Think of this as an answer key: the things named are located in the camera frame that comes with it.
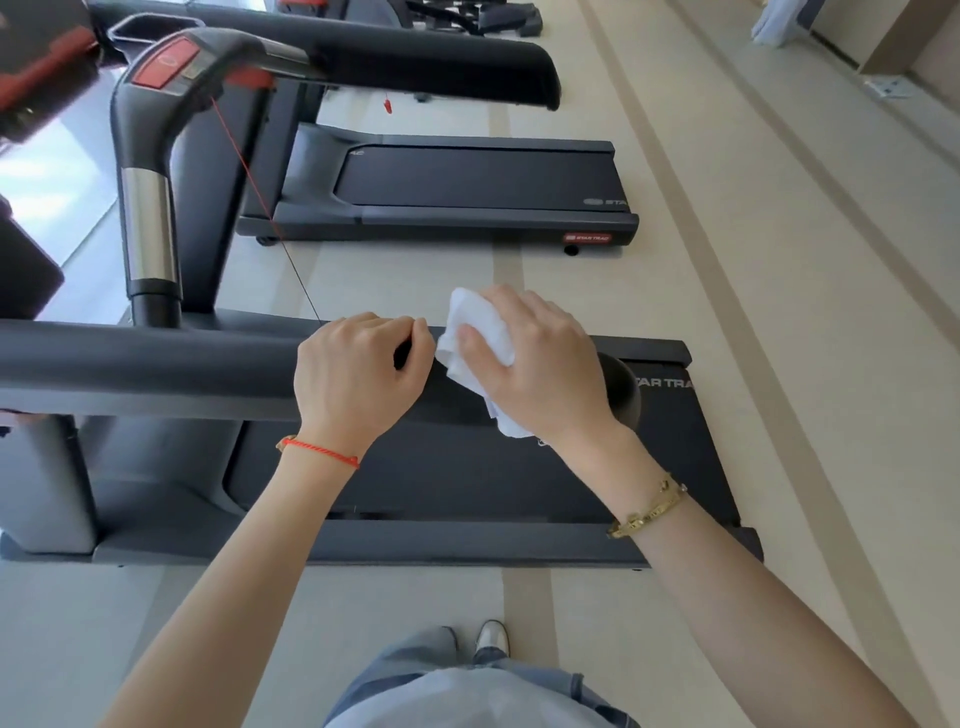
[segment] white towel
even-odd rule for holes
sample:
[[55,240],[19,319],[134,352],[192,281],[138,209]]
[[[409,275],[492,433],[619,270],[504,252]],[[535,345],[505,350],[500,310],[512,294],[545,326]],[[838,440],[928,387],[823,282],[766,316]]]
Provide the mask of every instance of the white towel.
[[457,329],[469,324],[477,329],[487,341],[496,358],[504,366],[514,363],[514,342],[493,304],[483,296],[467,288],[457,288],[450,294],[450,313],[446,317],[446,331],[437,342],[437,361],[446,366],[446,375],[457,384],[476,392],[487,403],[487,411],[496,418],[500,432],[507,437],[530,437],[533,433],[515,423],[493,403],[483,386],[460,356],[460,343],[457,341]]

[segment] shoe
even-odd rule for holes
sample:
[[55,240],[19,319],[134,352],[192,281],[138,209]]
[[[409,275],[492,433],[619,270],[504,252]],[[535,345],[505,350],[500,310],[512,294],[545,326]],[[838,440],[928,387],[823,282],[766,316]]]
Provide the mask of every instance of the shoe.
[[477,635],[477,644],[473,649],[473,655],[476,656],[480,650],[487,647],[496,647],[507,657],[510,657],[510,638],[507,636],[507,628],[496,619],[488,619],[480,627],[480,634]]

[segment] white cloth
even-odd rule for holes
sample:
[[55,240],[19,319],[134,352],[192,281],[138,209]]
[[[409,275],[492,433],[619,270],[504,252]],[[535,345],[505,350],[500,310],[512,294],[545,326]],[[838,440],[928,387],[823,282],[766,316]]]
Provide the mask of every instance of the white cloth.
[[469,324],[476,328],[486,339],[496,358],[504,366],[514,363],[514,342],[493,304],[483,296],[468,288],[456,288],[450,294],[450,312],[446,318],[446,331],[437,342],[437,361],[446,367],[446,375],[457,384],[467,387],[470,392],[480,395],[487,403],[487,411],[496,418],[500,432],[507,437],[530,437],[533,433],[511,420],[502,409],[493,403],[483,386],[460,356],[460,344],[457,341],[457,329]]
[[805,4],[806,0],[770,0],[750,31],[754,43],[783,45]]
[[502,669],[428,672],[347,708],[326,728],[610,728],[599,714]]

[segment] red string bracelet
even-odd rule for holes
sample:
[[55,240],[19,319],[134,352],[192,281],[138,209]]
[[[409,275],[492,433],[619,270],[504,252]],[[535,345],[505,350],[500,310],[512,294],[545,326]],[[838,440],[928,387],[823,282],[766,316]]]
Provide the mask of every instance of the red string bracelet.
[[318,452],[321,455],[326,455],[332,457],[334,460],[339,460],[342,463],[347,463],[355,470],[360,470],[360,459],[353,455],[352,457],[347,457],[346,455],[341,455],[339,452],[334,452],[332,449],[321,448],[317,445],[310,445],[310,443],[304,443],[302,440],[298,440],[294,435],[289,435],[284,437],[280,442],[276,444],[276,449],[280,452],[283,452],[283,449],[288,445],[296,445],[298,448],[304,448]]

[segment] jeans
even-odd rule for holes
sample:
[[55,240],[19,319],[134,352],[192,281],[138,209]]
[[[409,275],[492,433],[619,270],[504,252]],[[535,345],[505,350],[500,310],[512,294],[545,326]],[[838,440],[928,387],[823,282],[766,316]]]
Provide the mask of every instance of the jeans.
[[570,674],[561,669],[534,667],[511,660],[497,647],[484,647],[464,665],[457,654],[457,638],[449,627],[433,627],[418,632],[402,642],[392,644],[381,652],[360,675],[349,684],[324,726],[333,718],[369,697],[413,682],[427,672],[445,667],[466,669],[505,669],[528,683],[576,700],[595,711],[616,728],[639,728],[635,720],[584,685],[582,674]]

